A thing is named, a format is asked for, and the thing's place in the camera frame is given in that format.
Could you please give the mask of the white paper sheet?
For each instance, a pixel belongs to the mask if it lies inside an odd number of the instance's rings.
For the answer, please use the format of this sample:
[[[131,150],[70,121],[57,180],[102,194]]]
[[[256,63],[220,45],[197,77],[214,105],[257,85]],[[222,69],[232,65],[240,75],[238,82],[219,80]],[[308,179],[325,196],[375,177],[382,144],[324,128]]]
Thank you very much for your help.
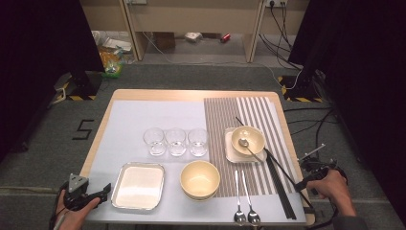
[[[107,204],[89,216],[89,220],[109,223],[155,223],[155,224],[226,224],[233,221],[237,210],[235,194],[228,197],[214,197],[199,202],[189,199],[181,189],[180,174],[193,155],[185,152],[172,156],[166,152],[152,156],[143,141],[145,131],[152,127],[168,130],[178,127],[186,131],[206,128],[204,101],[158,102],[158,101],[116,101],[107,119],[106,129],[90,170],[91,191],[106,184],[114,184],[121,168],[129,162],[154,163],[165,170],[164,185],[159,204],[151,210],[121,209]],[[249,210],[244,193],[241,172],[239,177],[240,206]],[[259,213],[264,225],[302,225],[306,222],[304,206],[300,195],[294,190],[286,192],[296,219],[285,217],[277,191],[273,195],[252,195],[253,209]]]

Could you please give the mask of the person's left hand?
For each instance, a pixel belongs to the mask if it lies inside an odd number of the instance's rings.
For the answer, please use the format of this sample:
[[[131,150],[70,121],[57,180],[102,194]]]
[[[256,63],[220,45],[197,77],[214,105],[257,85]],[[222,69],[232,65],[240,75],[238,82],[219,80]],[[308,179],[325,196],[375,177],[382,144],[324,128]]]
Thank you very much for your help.
[[[51,227],[52,230],[81,230],[86,217],[89,213],[99,205],[99,199],[93,199],[84,208],[78,211],[68,210],[64,203],[63,197],[65,191],[60,192],[56,210],[55,210],[55,224]]]

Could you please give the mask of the pile of plastic bags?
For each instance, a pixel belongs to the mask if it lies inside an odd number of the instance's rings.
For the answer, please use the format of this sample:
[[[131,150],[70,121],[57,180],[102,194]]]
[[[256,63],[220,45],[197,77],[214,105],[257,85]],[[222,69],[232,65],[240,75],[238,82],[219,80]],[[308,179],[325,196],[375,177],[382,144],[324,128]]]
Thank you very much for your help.
[[[116,79],[126,64],[135,61],[132,44],[127,32],[92,31],[104,72],[104,78]]]

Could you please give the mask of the clear drinking glass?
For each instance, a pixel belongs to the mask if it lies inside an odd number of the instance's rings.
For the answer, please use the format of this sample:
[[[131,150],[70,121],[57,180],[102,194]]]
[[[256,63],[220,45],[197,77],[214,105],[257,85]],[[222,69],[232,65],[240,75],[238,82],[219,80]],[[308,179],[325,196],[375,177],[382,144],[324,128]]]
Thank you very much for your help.
[[[165,138],[172,156],[181,156],[186,152],[186,132],[183,129],[168,129]]]
[[[165,153],[165,134],[161,128],[152,127],[147,129],[143,135],[143,139],[151,155],[159,156]]]
[[[204,128],[195,128],[188,134],[189,148],[192,155],[200,157],[208,152],[208,133]]]

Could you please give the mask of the bundle of black chopsticks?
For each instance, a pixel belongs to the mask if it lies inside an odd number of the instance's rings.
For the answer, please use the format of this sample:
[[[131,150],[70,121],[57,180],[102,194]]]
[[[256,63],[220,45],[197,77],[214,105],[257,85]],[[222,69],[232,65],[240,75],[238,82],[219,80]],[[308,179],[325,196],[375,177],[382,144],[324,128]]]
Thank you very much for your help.
[[[296,219],[297,217],[291,206],[290,200],[285,192],[284,186],[282,185],[282,181],[279,177],[277,169],[274,165],[272,155],[270,153],[267,154],[266,162],[267,162],[267,166],[268,166],[269,172],[271,174],[274,186],[276,188],[277,194],[280,198],[285,217],[287,219]]]

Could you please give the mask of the slim black chopstick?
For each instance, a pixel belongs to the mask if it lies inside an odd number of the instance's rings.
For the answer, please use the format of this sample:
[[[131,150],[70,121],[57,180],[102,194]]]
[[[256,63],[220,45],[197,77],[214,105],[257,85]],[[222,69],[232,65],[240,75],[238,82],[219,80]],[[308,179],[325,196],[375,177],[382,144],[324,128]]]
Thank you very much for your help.
[[[245,124],[239,119],[239,117],[235,117],[237,119],[237,121],[241,124],[241,126],[245,126]],[[270,153],[272,155],[273,161],[274,161],[274,165],[276,164],[278,166],[278,168],[282,171],[284,177],[286,177],[288,179],[288,181],[291,183],[292,186],[295,185],[294,180],[287,174],[287,172],[285,171],[285,169],[283,168],[283,166],[278,162],[278,160],[276,159],[276,157],[273,155],[273,153],[271,153],[271,151],[264,147],[263,150],[266,152],[266,155],[268,153]],[[310,203],[310,201],[305,197],[305,195],[302,193],[302,191],[298,192],[299,195],[301,196],[301,198],[304,200],[304,202],[308,205],[307,207],[304,207],[304,211],[307,214],[315,214],[315,210],[313,205]]]

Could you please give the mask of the person's right hand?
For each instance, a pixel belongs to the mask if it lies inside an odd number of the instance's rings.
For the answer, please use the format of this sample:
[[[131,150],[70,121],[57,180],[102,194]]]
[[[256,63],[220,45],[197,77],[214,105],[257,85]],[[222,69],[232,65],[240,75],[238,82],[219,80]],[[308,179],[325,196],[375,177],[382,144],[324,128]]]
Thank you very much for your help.
[[[329,170],[323,179],[309,181],[306,187],[314,189],[319,198],[330,198],[336,206],[351,204],[347,180],[336,170]]]

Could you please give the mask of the striped brown white placemat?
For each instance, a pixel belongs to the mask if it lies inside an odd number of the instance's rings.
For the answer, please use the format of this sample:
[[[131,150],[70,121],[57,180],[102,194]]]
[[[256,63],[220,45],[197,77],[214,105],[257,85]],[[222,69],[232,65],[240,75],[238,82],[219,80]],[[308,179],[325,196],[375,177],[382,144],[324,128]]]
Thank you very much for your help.
[[[226,158],[225,130],[240,127],[236,116],[248,126],[258,128],[265,137],[265,146],[273,153],[287,174],[295,180],[297,173],[284,139],[280,119],[274,103],[266,97],[212,98],[204,101],[206,128],[210,135],[209,159],[223,176],[217,195],[235,194],[235,171],[245,171],[249,192],[254,196],[273,195],[276,192],[271,174],[263,163],[232,163]],[[277,168],[282,185],[288,193],[293,186]]]

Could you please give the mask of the beige wooden desk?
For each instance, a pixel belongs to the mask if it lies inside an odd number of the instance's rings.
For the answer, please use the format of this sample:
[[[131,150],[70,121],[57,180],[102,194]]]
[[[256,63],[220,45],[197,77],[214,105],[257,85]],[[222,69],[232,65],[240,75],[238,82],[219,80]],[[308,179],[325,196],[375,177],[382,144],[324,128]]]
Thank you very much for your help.
[[[127,32],[137,61],[147,50],[147,33],[200,32],[241,34],[248,62],[259,35],[276,35],[285,26],[295,35],[310,0],[288,0],[286,7],[265,7],[265,0],[79,0],[93,31]]]

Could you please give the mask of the silver spoon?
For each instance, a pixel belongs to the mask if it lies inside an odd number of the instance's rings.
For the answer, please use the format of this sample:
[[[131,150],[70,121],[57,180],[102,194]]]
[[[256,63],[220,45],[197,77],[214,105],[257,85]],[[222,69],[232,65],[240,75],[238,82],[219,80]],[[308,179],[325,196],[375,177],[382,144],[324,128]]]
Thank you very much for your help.
[[[249,192],[248,192],[248,186],[247,186],[245,172],[241,172],[241,177],[242,177],[244,193],[245,193],[245,195],[247,197],[247,202],[248,202],[248,205],[249,205],[248,221],[253,226],[259,227],[260,226],[260,217],[259,217],[258,213],[254,211],[253,206],[252,206],[251,197],[249,196]]]
[[[241,211],[241,206],[240,206],[240,195],[239,195],[239,177],[238,177],[238,171],[235,171],[235,183],[236,183],[236,195],[237,195],[237,211],[234,214],[234,221],[237,225],[243,226],[244,223],[246,222],[246,216],[245,214]]]
[[[249,149],[249,142],[245,138],[240,138],[238,140],[238,144],[240,146],[246,148],[258,162],[262,162],[262,160],[260,158],[258,158],[254,153],[252,153],[252,151]]]

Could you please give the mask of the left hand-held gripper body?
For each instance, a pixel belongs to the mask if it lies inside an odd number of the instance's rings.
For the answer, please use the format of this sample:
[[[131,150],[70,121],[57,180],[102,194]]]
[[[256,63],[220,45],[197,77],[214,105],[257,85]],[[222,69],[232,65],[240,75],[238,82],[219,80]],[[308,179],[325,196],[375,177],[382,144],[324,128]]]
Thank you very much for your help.
[[[76,174],[70,174],[63,203],[70,211],[78,211],[89,204],[94,198],[87,194],[89,179]]]

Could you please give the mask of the cream bowl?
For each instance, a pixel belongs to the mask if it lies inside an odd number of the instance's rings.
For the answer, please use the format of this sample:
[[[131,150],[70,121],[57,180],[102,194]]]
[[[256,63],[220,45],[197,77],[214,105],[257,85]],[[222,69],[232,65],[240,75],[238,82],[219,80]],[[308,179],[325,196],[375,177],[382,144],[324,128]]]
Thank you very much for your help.
[[[240,139],[245,139],[248,142],[247,148],[238,142]],[[259,154],[263,150],[265,139],[259,129],[252,126],[239,126],[231,133],[231,143],[239,155],[248,157],[251,156],[251,152]]]
[[[217,191],[219,184],[218,169],[207,161],[192,161],[183,168],[180,174],[182,190],[193,196],[207,196]]]
[[[184,194],[185,194],[185,196],[187,196],[189,199],[191,199],[191,200],[193,200],[193,201],[199,201],[199,202],[202,202],[202,201],[207,201],[207,200],[209,200],[209,199],[211,199],[212,197],[214,197],[215,195],[216,195],[216,192],[217,191],[214,191],[213,193],[211,193],[211,194],[209,194],[209,195],[203,195],[203,196],[196,196],[196,195],[192,195],[192,194],[189,194],[187,191],[183,191],[184,192]]]

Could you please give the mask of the black curtain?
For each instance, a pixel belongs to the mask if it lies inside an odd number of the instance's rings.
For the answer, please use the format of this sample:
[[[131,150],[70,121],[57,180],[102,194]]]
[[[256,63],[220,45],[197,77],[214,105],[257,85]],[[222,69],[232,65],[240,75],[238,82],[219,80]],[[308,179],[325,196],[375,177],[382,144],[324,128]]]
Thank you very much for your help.
[[[103,70],[79,0],[0,0],[0,162],[66,73]]]
[[[289,58],[325,74],[359,156],[406,224],[406,0],[309,0]]]

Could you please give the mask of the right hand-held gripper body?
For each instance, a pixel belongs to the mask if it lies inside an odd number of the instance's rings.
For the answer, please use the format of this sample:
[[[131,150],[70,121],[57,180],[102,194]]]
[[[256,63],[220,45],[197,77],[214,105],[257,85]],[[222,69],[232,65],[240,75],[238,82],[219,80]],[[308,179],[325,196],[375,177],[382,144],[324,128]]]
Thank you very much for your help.
[[[334,159],[328,162],[322,162],[318,156],[320,150],[326,145],[321,144],[316,149],[306,152],[303,157],[298,159],[300,167],[309,173],[309,178],[324,178],[329,170],[337,170],[338,163]]]

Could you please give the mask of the brown cardboard box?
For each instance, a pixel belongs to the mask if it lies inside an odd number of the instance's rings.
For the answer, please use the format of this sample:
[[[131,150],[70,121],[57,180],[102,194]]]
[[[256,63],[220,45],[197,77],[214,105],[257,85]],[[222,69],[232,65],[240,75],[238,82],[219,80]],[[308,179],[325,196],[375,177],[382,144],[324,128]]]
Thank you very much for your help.
[[[155,43],[160,50],[167,50],[176,46],[174,33],[158,33],[154,34]]]

